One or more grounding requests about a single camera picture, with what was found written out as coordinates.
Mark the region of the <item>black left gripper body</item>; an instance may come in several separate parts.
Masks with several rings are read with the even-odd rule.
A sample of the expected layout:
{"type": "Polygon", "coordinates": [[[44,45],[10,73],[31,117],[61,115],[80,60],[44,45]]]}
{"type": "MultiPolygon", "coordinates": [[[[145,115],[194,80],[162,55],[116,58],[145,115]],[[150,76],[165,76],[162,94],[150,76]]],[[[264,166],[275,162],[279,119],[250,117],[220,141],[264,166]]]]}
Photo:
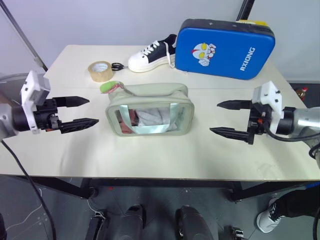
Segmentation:
{"type": "Polygon", "coordinates": [[[46,99],[42,105],[37,105],[33,112],[37,128],[46,132],[61,130],[62,121],[57,114],[62,106],[63,97],[46,99]]]}

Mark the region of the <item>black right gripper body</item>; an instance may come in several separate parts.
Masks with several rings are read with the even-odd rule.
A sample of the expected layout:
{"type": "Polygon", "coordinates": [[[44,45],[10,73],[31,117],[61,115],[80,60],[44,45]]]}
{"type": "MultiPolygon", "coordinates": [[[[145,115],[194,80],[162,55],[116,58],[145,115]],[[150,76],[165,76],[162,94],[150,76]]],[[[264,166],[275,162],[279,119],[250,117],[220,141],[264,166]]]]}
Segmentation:
{"type": "Polygon", "coordinates": [[[263,135],[265,133],[264,123],[271,121],[271,107],[268,104],[251,103],[249,119],[247,124],[247,143],[254,143],[255,135],[263,135]]]}

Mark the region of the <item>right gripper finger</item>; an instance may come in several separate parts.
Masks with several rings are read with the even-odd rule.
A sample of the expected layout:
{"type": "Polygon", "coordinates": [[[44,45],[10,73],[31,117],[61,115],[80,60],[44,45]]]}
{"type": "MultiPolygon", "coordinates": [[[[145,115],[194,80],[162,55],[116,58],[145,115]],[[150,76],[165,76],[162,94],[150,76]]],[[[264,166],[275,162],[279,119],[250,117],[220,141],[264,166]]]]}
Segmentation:
{"type": "Polygon", "coordinates": [[[250,110],[252,108],[251,100],[226,100],[216,105],[217,107],[228,109],[228,110],[250,110]]]}
{"type": "Polygon", "coordinates": [[[209,130],[228,139],[239,140],[246,143],[249,142],[249,133],[246,131],[238,131],[229,127],[211,127],[209,130]]]}

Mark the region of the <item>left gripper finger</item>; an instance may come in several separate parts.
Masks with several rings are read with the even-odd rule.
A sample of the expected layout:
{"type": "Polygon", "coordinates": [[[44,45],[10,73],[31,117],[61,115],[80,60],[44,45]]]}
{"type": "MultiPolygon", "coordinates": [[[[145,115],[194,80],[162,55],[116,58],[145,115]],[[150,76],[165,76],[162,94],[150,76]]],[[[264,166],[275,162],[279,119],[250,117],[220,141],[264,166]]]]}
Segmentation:
{"type": "Polygon", "coordinates": [[[99,122],[98,119],[93,118],[79,118],[69,122],[61,122],[59,130],[61,134],[72,133],[88,129],[99,122]]]}
{"type": "Polygon", "coordinates": [[[78,107],[90,102],[88,99],[80,96],[55,97],[54,100],[56,102],[57,107],[67,108],[78,107]]]}

